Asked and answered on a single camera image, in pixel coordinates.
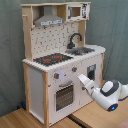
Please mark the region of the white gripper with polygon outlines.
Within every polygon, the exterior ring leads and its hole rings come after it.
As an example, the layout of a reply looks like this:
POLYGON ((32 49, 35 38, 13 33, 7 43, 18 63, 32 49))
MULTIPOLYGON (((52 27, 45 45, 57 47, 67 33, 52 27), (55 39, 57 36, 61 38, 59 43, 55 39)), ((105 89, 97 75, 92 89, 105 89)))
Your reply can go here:
POLYGON ((80 82, 83 84, 83 87, 88 91, 91 96, 99 94, 100 88, 93 80, 90 80, 83 74, 78 75, 77 78, 80 80, 80 82))

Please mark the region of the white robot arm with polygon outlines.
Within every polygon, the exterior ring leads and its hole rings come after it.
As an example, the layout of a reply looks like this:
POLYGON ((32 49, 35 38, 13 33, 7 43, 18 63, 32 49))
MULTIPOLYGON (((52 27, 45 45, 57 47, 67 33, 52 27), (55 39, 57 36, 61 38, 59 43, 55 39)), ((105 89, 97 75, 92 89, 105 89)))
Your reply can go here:
POLYGON ((114 111, 118 107, 118 102, 128 97, 128 84, 123 85, 117 80, 110 80, 99 87, 83 74, 78 75, 77 78, 92 99, 106 111, 114 111))

